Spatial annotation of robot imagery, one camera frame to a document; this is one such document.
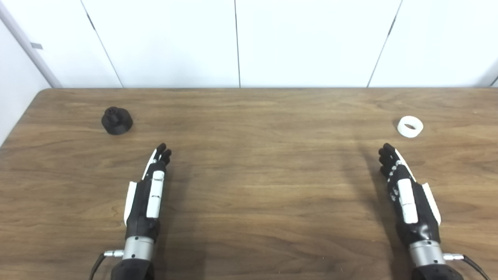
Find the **black cable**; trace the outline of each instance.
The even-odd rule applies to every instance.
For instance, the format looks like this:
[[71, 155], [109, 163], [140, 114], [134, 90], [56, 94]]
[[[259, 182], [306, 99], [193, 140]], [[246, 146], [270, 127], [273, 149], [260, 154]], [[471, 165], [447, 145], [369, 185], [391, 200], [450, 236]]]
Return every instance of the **black cable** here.
[[476, 263], [474, 263], [474, 261], [472, 261], [469, 257], [464, 255], [463, 261], [466, 262], [468, 265], [472, 266], [475, 270], [477, 270], [477, 272], [479, 272], [484, 277], [484, 279], [491, 280], [489, 276], [486, 275], [486, 273], [483, 271], [483, 269], [480, 266], [478, 266]]
[[93, 276], [95, 275], [95, 272], [97, 272], [97, 269], [99, 269], [100, 264], [104, 261], [106, 256], [104, 256], [104, 253], [99, 255], [99, 258], [95, 262], [94, 266], [92, 267], [92, 271], [90, 272], [90, 278], [89, 280], [93, 280]]

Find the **white plastic ring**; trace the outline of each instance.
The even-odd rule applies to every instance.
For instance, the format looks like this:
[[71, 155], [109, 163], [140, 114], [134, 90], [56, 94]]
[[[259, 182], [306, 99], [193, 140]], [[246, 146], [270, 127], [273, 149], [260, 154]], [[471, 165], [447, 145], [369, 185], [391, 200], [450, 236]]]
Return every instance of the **white plastic ring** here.
[[424, 124], [416, 117], [405, 116], [399, 120], [398, 132], [405, 137], [416, 137], [422, 129], [424, 129]]

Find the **wood grain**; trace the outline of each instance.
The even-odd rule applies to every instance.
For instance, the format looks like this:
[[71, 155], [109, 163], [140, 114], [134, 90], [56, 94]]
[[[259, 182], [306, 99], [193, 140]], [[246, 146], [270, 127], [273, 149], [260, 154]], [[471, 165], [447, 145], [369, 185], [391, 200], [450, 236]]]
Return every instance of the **wood grain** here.
[[[130, 111], [128, 133], [104, 131], [109, 106]], [[409, 279], [385, 142], [431, 184], [443, 249], [496, 279], [497, 108], [498, 89], [43, 91], [0, 149], [0, 278], [86, 279], [122, 248], [128, 182], [164, 141], [160, 280]], [[424, 122], [415, 139], [394, 128], [405, 115]]]

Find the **silver cylinder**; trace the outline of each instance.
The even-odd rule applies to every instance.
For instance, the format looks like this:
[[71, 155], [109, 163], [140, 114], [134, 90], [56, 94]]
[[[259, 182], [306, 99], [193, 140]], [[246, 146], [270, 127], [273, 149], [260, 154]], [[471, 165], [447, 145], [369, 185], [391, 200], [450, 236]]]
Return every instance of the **silver cylinder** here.
[[126, 239], [124, 245], [123, 260], [143, 259], [152, 260], [154, 252], [154, 240], [144, 236], [131, 236]]
[[439, 243], [433, 240], [418, 241], [410, 244], [410, 255], [415, 267], [446, 264]]

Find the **robotic hand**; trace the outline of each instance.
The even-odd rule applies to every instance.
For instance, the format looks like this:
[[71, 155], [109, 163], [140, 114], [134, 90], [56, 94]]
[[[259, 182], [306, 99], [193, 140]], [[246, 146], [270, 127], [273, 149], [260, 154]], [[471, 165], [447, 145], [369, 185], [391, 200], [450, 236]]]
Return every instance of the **robotic hand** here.
[[102, 253], [92, 268], [90, 280], [105, 257], [123, 258], [111, 271], [111, 280], [154, 280], [152, 254], [159, 235], [159, 209], [170, 156], [171, 150], [162, 143], [152, 153], [142, 180], [129, 183], [124, 207], [124, 250]]
[[429, 184], [419, 184], [401, 154], [386, 143], [378, 151], [381, 173], [387, 178], [387, 190], [396, 212], [396, 232], [410, 251], [415, 268], [413, 280], [463, 280], [446, 265], [449, 260], [463, 260], [489, 277], [467, 256], [443, 254], [439, 225], [441, 215]]

